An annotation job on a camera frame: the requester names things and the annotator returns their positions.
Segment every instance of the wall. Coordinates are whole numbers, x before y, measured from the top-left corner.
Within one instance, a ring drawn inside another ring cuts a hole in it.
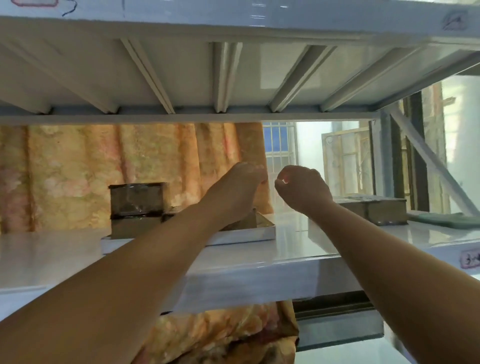
[[[331,121],[297,122],[298,164],[316,169],[324,177],[322,134],[332,132]]]
[[[442,81],[447,167],[480,208],[480,77],[452,76]],[[451,212],[459,212],[451,200]]]

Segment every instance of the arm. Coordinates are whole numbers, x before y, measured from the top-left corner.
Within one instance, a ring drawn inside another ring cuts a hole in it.
[[[2,363],[130,363],[208,239],[252,208],[266,172],[235,165],[196,205],[0,322]]]
[[[333,202],[316,170],[285,167],[280,196],[328,235],[419,363],[477,363],[480,282]]]

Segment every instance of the green cloth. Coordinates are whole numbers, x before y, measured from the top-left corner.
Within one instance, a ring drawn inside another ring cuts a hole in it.
[[[445,226],[452,229],[480,229],[480,217],[464,216],[461,212],[457,214],[435,214],[426,212],[419,215],[408,215],[408,219],[425,224]]]

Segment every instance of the forearm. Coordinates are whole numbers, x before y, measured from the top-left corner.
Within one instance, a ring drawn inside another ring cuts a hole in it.
[[[213,211],[189,207],[0,322],[2,361],[129,363],[172,287],[222,227]]]
[[[480,282],[333,204],[309,214],[419,363],[473,363]]]

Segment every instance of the floral curtain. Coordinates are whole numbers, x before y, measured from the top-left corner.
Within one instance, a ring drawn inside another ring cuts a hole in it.
[[[190,205],[241,160],[266,164],[261,123],[2,126],[1,232],[107,227],[110,184],[169,182]],[[268,184],[255,205],[272,212]]]

